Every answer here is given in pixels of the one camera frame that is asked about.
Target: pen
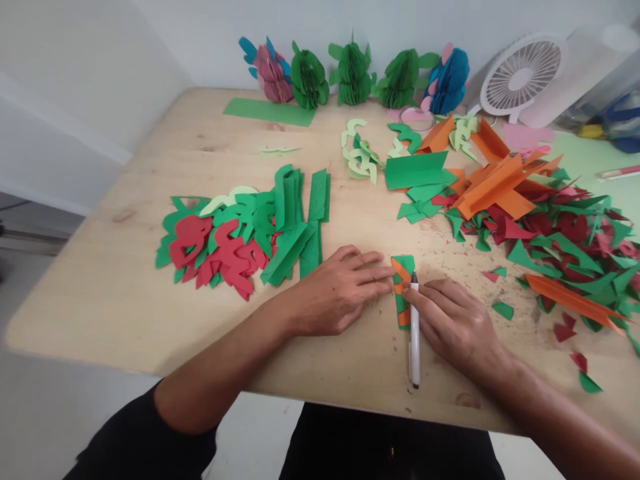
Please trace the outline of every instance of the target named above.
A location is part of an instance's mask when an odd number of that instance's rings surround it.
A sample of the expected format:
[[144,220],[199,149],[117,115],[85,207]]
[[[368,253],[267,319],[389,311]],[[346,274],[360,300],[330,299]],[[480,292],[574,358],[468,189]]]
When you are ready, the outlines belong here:
[[[418,290],[418,276],[415,270],[411,276],[411,288]],[[411,306],[411,341],[409,342],[409,378],[413,388],[420,387],[420,315],[413,305]]]

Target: floor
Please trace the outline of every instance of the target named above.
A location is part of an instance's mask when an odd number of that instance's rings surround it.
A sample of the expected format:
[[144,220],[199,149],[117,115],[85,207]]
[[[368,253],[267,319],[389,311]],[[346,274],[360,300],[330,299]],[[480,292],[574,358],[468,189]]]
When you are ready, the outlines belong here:
[[[80,218],[51,210],[43,227],[79,225]],[[29,221],[39,223],[38,206],[29,212]],[[0,332],[52,261],[0,250]],[[0,349],[0,478],[62,478],[105,420],[156,381]],[[301,409],[299,401],[242,393],[218,430],[218,454],[204,478],[277,479]],[[530,439],[492,433],[491,440],[508,480],[563,478]]]

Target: black sleeve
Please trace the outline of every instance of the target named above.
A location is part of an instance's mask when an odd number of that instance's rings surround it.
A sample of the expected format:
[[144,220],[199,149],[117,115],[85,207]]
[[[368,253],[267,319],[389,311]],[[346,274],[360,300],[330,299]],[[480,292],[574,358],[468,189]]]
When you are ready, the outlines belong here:
[[217,427],[201,435],[173,430],[155,408],[156,387],[104,424],[65,480],[201,478],[215,455]]

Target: black pants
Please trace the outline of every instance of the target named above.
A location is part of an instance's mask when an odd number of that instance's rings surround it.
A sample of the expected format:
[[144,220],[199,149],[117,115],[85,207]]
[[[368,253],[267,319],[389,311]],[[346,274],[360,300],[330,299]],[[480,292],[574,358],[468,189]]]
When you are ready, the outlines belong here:
[[500,479],[485,431],[306,403],[280,480]]

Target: hand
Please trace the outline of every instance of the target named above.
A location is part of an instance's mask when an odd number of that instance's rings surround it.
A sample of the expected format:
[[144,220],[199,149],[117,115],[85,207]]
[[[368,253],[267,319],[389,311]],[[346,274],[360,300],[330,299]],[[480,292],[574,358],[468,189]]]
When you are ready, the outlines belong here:
[[420,330],[434,352],[482,385],[500,379],[511,354],[495,334],[486,307],[458,282],[405,283],[403,297],[420,314]]
[[366,304],[391,293],[392,267],[373,267],[384,255],[340,247],[316,270],[265,304],[287,319],[289,336],[339,335],[362,314]]

